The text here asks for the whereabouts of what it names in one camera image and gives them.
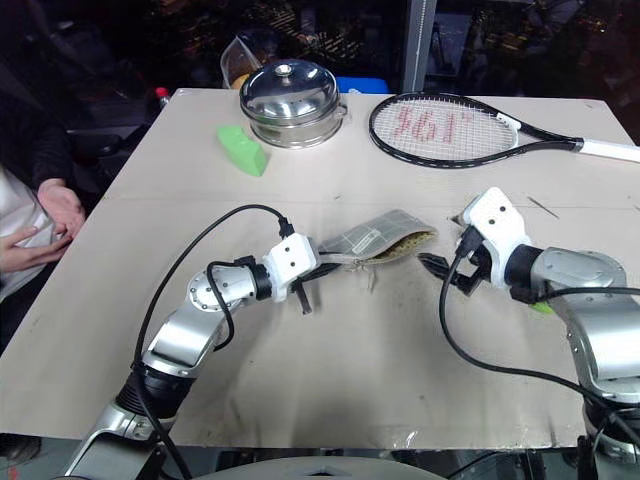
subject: green object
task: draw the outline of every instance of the green object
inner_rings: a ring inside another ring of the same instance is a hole
[[[260,177],[267,168],[267,156],[258,142],[245,135],[242,127],[218,128],[218,140],[231,162],[244,173]]]
[[[538,303],[534,303],[533,305],[531,305],[531,308],[533,308],[536,312],[540,312],[540,313],[553,313],[552,308],[549,306],[549,304],[547,302],[538,302]]]

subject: metal pole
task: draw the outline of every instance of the metal pole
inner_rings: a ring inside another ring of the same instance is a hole
[[[402,71],[402,92],[424,88],[437,0],[409,0]]]

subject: pot lid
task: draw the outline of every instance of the pot lid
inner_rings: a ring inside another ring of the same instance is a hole
[[[244,113],[271,125],[300,125],[335,109],[335,77],[306,60],[278,60],[251,74],[240,90]]]

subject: racket handle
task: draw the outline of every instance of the racket handle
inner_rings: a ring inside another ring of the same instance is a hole
[[[632,145],[620,145],[619,143],[601,142],[584,138],[580,153],[597,155],[599,157],[617,158],[630,162],[640,163],[640,148]]]

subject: dark background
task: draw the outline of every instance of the dark background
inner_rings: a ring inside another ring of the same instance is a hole
[[[425,89],[607,101],[640,143],[634,0],[440,0]],[[241,34],[261,60],[316,61],[399,92],[408,2],[398,0],[0,0],[0,88],[68,128],[133,126],[154,89],[222,85]]]

